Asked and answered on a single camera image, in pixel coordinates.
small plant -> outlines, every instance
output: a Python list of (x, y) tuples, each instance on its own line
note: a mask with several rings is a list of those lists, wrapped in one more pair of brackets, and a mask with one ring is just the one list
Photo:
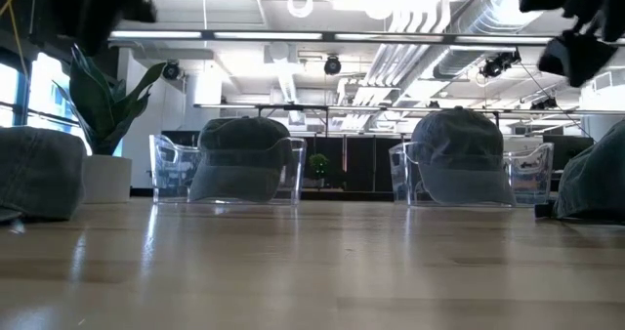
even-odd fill
[(165, 63), (152, 66), (137, 87), (126, 95), (126, 81), (108, 87), (90, 58), (75, 46), (71, 53), (69, 90), (58, 84), (57, 87), (78, 118), (93, 154), (112, 155), (135, 118), (146, 110), (149, 89), (160, 77)]
[(328, 163), (330, 162), (323, 154), (313, 154), (309, 159), (311, 168), (316, 179), (324, 179), (327, 175)]

denim cap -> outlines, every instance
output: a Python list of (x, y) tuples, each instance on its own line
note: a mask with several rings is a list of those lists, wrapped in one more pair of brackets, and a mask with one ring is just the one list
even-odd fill
[(199, 137), (202, 158), (189, 200), (271, 200), (292, 157), (289, 136), (284, 125), (264, 117), (210, 120)]
[(0, 221), (69, 220), (82, 202), (82, 140), (60, 131), (0, 128)]
[(484, 115), (456, 106), (431, 112), (408, 149), (424, 189), (441, 204), (515, 205), (504, 164), (501, 132)]
[(560, 179), (556, 218), (625, 222), (625, 120), (571, 159)]

wooden table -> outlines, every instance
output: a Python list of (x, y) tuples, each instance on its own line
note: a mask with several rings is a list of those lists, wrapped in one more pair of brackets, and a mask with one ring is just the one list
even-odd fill
[(625, 229), (389, 203), (0, 229), (0, 329), (623, 329)]

potted plant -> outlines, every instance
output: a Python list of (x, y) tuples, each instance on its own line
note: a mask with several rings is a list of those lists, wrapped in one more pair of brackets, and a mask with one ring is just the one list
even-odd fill
[(314, 178), (317, 179), (318, 189), (321, 189), (324, 184), (325, 177), (327, 175), (328, 158), (323, 154), (313, 154), (309, 159), (311, 163), (311, 169), (314, 173)]
[(108, 86), (103, 74), (79, 48), (72, 48), (68, 92), (59, 87), (92, 150), (83, 167), (85, 203), (119, 203), (130, 198), (132, 160), (112, 154), (136, 117), (147, 108), (149, 89), (165, 66), (152, 66), (126, 94), (126, 82)]

window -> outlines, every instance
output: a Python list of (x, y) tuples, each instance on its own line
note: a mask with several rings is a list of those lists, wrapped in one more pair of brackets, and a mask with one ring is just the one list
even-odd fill
[(18, 93), (19, 73), (10, 66), (0, 64), (0, 127), (13, 125), (14, 106)]
[[(87, 152), (91, 154), (91, 149), (85, 140), (85, 133), (71, 113), (71, 107), (63, 98), (57, 85), (67, 90), (69, 76), (63, 72), (61, 62), (40, 53), (37, 61), (32, 64), (27, 124), (75, 135), (82, 139)], [(113, 155), (121, 156), (121, 143)]]
[(75, 121), (71, 108), (61, 96), (55, 82), (67, 89), (69, 76), (63, 73), (61, 62), (39, 53), (37, 61), (32, 64), (28, 109)]

